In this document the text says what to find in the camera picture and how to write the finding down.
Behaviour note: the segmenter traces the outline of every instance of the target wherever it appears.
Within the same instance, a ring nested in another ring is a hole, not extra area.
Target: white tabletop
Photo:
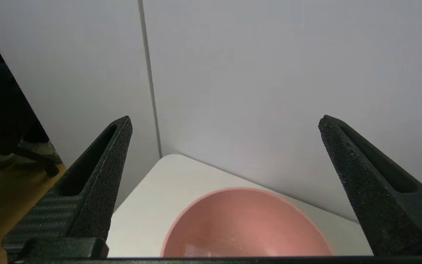
[[[266,190],[288,199],[323,232],[335,255],[372,255],[359,224],[173,154],[159,160],[113,214],[108,256],[159,257],[167,232],[183,209],[209,192],[230,187]]]

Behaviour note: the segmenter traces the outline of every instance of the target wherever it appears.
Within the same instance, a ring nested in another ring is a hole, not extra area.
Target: wooden floor
[[[3,238],[66,171],[63,164],[58,168],[53,178],[40,167],[19,169],[11,164],[0,168],[0,263],[7,263]]]

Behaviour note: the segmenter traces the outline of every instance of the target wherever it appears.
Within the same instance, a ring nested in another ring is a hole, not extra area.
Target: ribbed black surface
[[[31,239],[25,244],[20,259],[106,258],[108,247],[102,238],[58,237]]]
[[[131,133],[131,121],[123,117],[97,137],[5,237],[10,261],[33,238],[107,239]]]

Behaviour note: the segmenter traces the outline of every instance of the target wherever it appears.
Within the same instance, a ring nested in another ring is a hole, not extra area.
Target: bowl rim
[[[183,209],[183,211],[177,216],[177,218],[174,220],[174,223],[171,225],[169,231],[167,232],[166,238],[164,239],[164,242],[162,243],[162,249],[160,251],[160,257],[164,257],[164,252],[166,250],[166,244],[169,241],[170,235],[172,233],[172,230],[175,228],[176,224],[180,221],[180,219],[183,217],[183,215],[188,212],[188,210],[190,208],[192,208],[195,204],[197,204],[198,202],[200,202],[203,199],[206,199],[212,195],[215,194],[219,194],[219,193],[223,193],[223,192],[229,192],[229,191],[239,191],[239,190],[245,190],[245,191],[254,191],[254,192],[259,192],[259,193],[263,193],[263,194],[269,194],[272,197],[278,198],[281,201],[285,202],[286,204],[288,204],[289,206],[292,206],[299,214],[301,214],[303,217],[305,217],[305,219],[308,220],[308,222],[310,224],[312,224],[312,226],[318,231],[318,233],[320,234],[320,236],[322,237],[323,241],[325,242],[325,244],[327,245],[328,251],[330,252],[331,256],[333,256],[333,251],[332,248],[330,246],[330,243],[328,243],[325,235],[323,234],[322,231],[320,231],[320,229],[318,229],[317,225],[315,223],[313,223],[313,221],[307,217],[307,215],[296,205],[294,205],[293,203],[291,203],[290,201],[284,199],[283,197],[277,195],[277,194],[273,194],[271,192],[265,191],[265,190],[261,190],[261,189],[256,189],[256,188],[245,188],[245,187],[230,187],[230,188],[223,188],[223,189],[219,189],[216,191],[212,191],[208,194],[203,195],[202,197],[199,197],[198,199],[194,200],[191,204],[189,204],[185,209]]]

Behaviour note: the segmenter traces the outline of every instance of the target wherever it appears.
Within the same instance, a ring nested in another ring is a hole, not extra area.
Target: pink bowl
[[[321,232],[285,199],[251,188],[206,194],[169,230],[161,257],[331,256]]]

